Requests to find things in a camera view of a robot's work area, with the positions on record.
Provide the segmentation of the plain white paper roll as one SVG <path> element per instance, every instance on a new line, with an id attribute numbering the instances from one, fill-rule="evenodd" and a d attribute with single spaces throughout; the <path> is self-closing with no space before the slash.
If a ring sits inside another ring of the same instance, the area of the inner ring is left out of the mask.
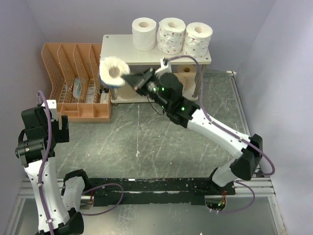
<path id="1" fill-rule="evenodd" d="M 137 50 L 150 51 L 156 46 L 157 23 L 155 20 L 142 17 L 132 22 L 133 45 Z"/>

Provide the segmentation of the white floral roll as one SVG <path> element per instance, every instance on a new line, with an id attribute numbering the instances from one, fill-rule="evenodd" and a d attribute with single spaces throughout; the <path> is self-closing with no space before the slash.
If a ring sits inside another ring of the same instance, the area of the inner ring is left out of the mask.
<path id="1" fill-rule="evenodd" d="M 157 30 L 157 47 L 169 55 L 176 55 L 182 51 L 186 25 L 178 18 L 165 18 L 159 22 Z"/>
<path id="2" fill-rule="evenodd" d="M 186 34 L 182 52 L 195 58 L 204 58 L 213 35 L 213 29 L 204 23 L 190 23 L 186 27 Z"/>

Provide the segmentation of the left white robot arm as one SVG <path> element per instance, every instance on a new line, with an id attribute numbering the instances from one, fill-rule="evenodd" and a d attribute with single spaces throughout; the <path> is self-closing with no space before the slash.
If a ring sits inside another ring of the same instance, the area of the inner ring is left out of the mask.
<path id="1" fill-rule="evenodd" d="M 81 235 L 84 231 L 79 212 L 80 195 L 91 190 L 91 182 L 78 173 L 70 174 L 60 191 L 56 176 L 54 148 L 58 143 L 69 142 L 68 118 L 47 118 L 44 107 L 22 111 L 24 129 L 15 149 L 30 179 L 38 211 L 39 235 Z"/>

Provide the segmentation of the brown roll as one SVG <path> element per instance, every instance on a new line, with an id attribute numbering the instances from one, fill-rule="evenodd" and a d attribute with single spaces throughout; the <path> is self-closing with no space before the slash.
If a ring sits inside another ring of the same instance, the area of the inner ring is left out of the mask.
<path id="1" fill-rule="evenodd" d="M 133 99 L 137 95 L 133 88 L 128 84 L 125 84 L 123 87 L 117 88 L 117 94 L 120 98 L 124 100 Z"/>
<path id="2" fill-rule="evenodd" d="M 178 65 L 177 77 L 183 85 L 183 91 L 188 90 L 194 84 L 197 68 L 194 65 Z"/>

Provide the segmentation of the blue paper roll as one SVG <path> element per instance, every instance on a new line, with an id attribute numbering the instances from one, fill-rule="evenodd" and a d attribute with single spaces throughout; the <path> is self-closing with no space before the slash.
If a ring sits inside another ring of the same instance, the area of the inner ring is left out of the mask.
<path id="1" fill-rule="evenodd" d="M 109 87 L 123 87 L 125 80 L 123 75 L 130 74 L 130 68 L 126 62 L 118 57 L 105 57 L 100 60 L 99 75 L 102 83 Z"/>

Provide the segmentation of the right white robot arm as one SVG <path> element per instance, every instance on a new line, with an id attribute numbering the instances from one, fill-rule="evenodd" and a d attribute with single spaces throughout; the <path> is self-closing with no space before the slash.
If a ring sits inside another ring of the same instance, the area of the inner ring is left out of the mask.
<path id="1" fill-rule="evenodd" d="M 250 180 L 261 160 L 263 139 L 248 136 L 209 117 L 198 104 L 182 95 L 183 85 L 173 74 L 156 75 L 154 69 L 122 78 L 139 95 L 146 96 L 163 108 L 171 122 L 198 132 L 226 149 L 233 159 L 211 174 L 208 191 L 217 195 L 225 185 L 236 180 Z"/>

